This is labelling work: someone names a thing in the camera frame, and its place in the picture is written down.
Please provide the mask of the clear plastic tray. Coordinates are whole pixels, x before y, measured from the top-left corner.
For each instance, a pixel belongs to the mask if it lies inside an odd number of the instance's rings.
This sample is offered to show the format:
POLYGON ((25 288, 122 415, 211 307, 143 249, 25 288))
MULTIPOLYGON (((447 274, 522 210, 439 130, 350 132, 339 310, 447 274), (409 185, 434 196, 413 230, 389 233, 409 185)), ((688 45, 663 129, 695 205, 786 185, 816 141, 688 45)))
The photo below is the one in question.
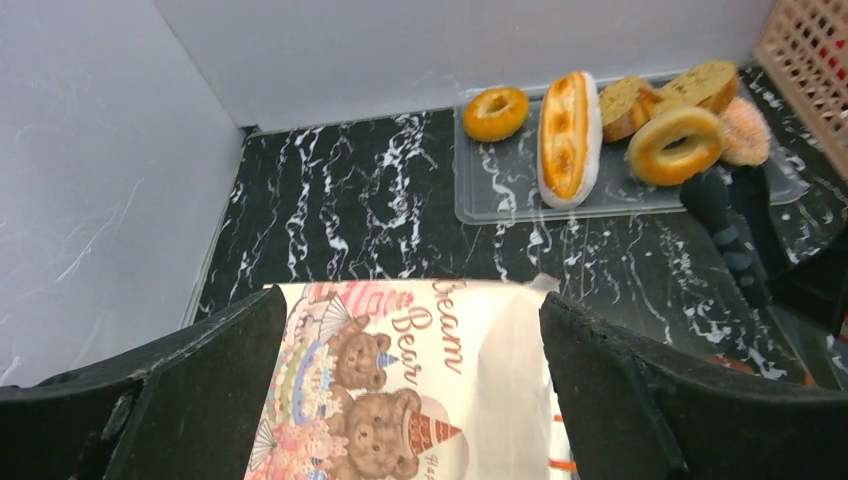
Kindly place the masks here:
POLYGON ((513 135, 495 143, 469 137, 464 114, 470 104, 454 109, 454 212, 468 225, 526 223, 683 211, 676 186, 655 187, 638 180, 626 160, 625 140, 605 144, 594 188, 578 206, 549 207, 538 191, 539 115, 546 85, 526 89, 529 114, 513 135))

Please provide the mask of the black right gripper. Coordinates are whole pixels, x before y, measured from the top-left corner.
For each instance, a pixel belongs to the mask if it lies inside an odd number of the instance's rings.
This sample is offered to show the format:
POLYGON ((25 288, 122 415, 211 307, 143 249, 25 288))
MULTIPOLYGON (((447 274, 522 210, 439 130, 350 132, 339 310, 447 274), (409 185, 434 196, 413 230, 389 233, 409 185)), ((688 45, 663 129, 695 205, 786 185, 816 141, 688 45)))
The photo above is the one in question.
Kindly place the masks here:
POLYGON ((847 319, 847 232, 795 263, 772 220, 763 169, 739 167, 731 178, 727 189, 715 171, 698 172, 683 182, 679 199, 709 234, 747 304, 775 323, 806 371, 804 382, 846 390, 847 374, 828 341, 840 339, 847 319), (731 222, 730 207, 744 227, 731 222))

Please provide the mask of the round brown fake bread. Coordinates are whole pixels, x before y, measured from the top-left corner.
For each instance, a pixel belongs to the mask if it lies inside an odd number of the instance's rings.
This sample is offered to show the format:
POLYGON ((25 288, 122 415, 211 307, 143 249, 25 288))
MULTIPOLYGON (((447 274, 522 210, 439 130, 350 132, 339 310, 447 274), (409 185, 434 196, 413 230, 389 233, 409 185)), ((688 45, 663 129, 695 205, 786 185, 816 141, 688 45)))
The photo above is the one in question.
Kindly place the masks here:
POLYGON ((599 93, 603 141, 612 143, 635 134, 647 123, 661 93, 640 76, 627 76, 599 93))

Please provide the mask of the yellow fake bread slice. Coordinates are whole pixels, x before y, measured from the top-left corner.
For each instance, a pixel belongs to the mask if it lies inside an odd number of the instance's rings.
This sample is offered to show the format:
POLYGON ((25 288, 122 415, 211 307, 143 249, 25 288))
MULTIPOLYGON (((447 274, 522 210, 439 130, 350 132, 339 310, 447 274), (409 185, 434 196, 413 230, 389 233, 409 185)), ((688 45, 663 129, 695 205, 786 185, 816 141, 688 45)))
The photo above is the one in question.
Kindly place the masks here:
POLYGON ((679 106, 697 106, 721 113, 737 96, 739 77, 735 63, 711 60, 692 67, 660 88, 663 100, 651 113, 655 118, 679 106))

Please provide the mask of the printed white paper bag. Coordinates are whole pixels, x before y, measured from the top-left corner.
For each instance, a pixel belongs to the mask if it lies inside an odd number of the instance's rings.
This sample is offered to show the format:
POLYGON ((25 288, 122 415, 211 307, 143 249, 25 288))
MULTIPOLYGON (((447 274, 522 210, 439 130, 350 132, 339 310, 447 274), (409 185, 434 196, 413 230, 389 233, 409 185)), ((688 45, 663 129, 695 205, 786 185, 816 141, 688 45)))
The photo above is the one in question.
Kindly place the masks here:
POLYGON ((249 479, 573 479, 539 309, 558 282, 284 284, 249 479))

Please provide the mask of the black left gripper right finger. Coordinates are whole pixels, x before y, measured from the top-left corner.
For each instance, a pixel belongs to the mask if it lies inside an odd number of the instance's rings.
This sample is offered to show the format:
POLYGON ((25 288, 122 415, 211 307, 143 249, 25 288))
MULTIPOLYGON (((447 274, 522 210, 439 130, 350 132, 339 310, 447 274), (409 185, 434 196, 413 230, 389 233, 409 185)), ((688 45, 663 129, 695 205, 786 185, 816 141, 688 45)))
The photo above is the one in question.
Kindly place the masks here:
POLYGON ((549 293, 543 348, 583 479, 843 479, 847 395, 744 374, 549 293))

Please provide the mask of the tan fake bagel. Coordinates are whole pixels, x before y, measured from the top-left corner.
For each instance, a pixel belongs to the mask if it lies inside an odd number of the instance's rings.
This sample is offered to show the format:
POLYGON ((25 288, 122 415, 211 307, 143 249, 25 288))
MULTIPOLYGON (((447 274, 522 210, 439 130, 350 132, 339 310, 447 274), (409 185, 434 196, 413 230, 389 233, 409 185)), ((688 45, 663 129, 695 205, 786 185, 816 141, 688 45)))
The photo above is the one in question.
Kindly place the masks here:
POLYGON ((713 166, 725 149, 717 115, 680 106, 647 122, 631 138, 627 161, 634 175, 654 186, 676 186, 713 166))

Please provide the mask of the oval brown fake bread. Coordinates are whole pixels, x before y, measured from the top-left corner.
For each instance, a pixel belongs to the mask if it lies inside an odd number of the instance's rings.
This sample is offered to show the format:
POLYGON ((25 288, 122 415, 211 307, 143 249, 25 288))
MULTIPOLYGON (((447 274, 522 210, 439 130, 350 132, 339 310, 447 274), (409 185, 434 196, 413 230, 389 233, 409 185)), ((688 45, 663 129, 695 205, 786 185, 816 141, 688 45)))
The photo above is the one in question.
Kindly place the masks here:
POLYGON ((768 160, 771 132, 760 110, 742 97, 734 98, 720 113, 725 149, 721 159, 733 166, 759 166, 768 160))

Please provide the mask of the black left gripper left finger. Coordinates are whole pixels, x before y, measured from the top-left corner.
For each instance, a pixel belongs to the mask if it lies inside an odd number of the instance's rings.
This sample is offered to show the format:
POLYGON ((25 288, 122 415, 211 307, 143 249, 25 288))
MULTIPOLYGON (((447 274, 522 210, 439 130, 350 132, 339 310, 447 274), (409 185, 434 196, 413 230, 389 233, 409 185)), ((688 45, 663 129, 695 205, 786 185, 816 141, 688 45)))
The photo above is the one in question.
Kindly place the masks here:
POLYGON ((5 479, 241 479, 287 304, 271 287, 32 387, 1 391, 5 479))

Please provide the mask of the orange fake bagel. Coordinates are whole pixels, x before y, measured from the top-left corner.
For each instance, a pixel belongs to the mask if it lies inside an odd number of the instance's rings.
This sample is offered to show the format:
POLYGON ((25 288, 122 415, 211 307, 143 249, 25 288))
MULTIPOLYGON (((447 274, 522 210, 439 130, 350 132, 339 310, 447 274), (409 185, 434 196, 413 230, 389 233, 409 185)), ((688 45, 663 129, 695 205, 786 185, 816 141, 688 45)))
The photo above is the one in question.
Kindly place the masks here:
POLYGON ((479 93, 466 107, 463 127, 479 142, 504 140, 516 133, 529 115, 528 96, 516 87, 495 87, 479 93))

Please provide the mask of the long white orange bread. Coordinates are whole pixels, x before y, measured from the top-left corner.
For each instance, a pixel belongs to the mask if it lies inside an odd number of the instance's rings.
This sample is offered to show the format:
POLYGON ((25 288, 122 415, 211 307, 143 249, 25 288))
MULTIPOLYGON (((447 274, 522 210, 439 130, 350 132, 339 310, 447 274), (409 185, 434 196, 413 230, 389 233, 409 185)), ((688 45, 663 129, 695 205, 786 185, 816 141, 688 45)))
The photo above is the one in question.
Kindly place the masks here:
POLYGON ((603 139, 595 78, 574 71, 547 89, 537 130, 537 186, 552 209, 569 210, 583 203, 594 188, 603 139))

